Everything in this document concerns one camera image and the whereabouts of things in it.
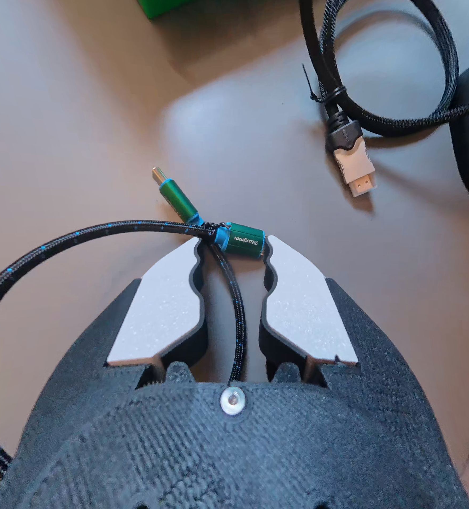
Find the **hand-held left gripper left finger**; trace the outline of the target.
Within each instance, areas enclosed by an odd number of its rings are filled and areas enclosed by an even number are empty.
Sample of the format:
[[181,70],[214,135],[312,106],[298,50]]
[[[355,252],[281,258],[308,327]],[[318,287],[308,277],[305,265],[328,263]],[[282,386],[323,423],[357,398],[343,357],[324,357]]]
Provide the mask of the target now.
[[163,375],[173,362],[192,367],[206,354],[208,330],[200,292],[204,247],[192,238],[144,273],[107,366],[151,364]]

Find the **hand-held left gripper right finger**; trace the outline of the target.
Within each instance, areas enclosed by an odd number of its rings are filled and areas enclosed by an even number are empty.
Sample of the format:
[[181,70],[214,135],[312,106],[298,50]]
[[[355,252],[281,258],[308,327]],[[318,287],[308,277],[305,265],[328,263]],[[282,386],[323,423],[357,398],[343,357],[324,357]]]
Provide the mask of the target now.
[[268,381],[293,364],[304,383],[326,383],[324,368],[359,374],[359,362],[322,272],[274,235],[266,239],[259,348]]

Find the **green plastic bin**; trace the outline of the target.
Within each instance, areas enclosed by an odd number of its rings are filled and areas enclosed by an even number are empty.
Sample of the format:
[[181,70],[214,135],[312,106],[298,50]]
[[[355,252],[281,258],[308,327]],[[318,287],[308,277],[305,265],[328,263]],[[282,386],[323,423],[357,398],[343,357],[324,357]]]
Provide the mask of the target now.
[[146,17],[153,20],[193,1],[137,1]]

